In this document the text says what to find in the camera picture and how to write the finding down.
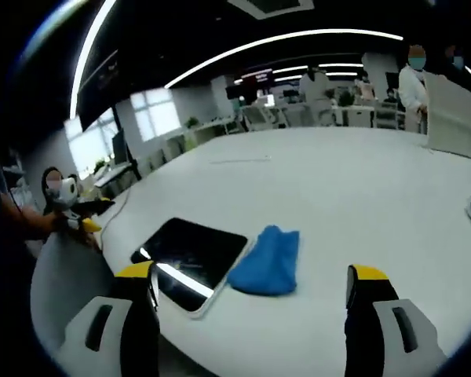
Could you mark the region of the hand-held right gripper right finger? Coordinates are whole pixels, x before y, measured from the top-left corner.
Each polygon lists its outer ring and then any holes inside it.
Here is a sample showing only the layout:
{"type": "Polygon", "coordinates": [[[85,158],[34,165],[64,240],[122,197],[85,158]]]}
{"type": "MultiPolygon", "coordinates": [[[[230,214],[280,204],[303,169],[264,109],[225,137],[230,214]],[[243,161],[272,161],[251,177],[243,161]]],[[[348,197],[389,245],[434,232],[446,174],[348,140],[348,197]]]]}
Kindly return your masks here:
{"type": "Polygon", "coordinates": [[[348,267],[346,376],[432,376],[447,360],[436,327],[379,269],[348,267]]]}

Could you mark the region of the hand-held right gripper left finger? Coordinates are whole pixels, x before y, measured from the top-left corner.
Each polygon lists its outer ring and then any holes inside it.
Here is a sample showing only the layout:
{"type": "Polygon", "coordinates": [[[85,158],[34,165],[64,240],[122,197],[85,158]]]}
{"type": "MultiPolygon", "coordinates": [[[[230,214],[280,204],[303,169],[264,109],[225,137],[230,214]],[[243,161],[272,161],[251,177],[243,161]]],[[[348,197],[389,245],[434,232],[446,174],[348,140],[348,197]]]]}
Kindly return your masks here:
{"type": "Polygon", "coordinates": [[[159,320],[152,261],[115,276],[109,296],[86,304],[65,328],[57,362],[69,376],[158,376],[159,320]]]}

